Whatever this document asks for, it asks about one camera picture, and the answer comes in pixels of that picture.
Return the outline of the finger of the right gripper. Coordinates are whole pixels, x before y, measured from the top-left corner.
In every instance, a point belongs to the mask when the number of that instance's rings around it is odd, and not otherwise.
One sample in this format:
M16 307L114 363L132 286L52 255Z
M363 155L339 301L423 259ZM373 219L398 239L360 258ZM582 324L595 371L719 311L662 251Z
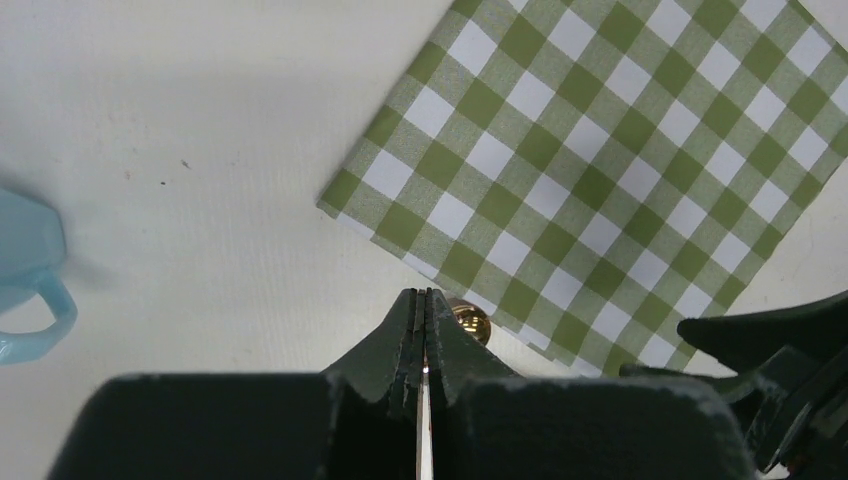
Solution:
M734 371L701 376L730 406L760 473L847 471L847 295L783 309L696 318L689 344Z

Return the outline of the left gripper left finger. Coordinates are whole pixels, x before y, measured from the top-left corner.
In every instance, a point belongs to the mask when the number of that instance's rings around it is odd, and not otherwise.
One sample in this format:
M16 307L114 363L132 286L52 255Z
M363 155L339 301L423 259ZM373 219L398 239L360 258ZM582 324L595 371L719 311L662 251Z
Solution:
M424 292L401 291L383 321L325 370L339 382L329 479L415 479Z

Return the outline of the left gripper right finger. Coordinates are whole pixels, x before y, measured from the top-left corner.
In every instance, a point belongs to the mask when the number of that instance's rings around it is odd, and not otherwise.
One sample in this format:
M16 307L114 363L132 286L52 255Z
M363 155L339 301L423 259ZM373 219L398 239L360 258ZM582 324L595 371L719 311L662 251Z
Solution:
M463 391L476 381L515 378L518 373L463 329L442 291L430 289L427 295L425 354L433 474L436 479L461 479L469 472L474 440Z

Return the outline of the gold spoon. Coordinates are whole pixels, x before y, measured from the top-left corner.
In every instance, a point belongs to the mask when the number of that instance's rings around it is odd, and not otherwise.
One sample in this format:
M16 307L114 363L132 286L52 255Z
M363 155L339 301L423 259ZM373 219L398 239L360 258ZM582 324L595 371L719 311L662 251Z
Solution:
M486 346L492 335L489 315L479 306L459 298L449 298L448 304L462 329Z

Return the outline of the green checkered cloth napkin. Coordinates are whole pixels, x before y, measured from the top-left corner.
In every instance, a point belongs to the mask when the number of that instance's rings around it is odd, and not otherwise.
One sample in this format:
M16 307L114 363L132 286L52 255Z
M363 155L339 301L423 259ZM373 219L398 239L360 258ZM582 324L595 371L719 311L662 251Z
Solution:
M797 1L456 1L317 204L556 363L677 369L846 156Z

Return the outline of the light blue mug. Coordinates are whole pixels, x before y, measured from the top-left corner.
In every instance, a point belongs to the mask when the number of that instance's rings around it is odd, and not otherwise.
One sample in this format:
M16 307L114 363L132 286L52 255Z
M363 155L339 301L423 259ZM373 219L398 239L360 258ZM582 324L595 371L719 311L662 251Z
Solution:
M1 363L38 360L76 323L78 308L58 275L66 259L66 241L58 212L9 190L1 191L1 312L39 296L53 321L39 331L1 333Z

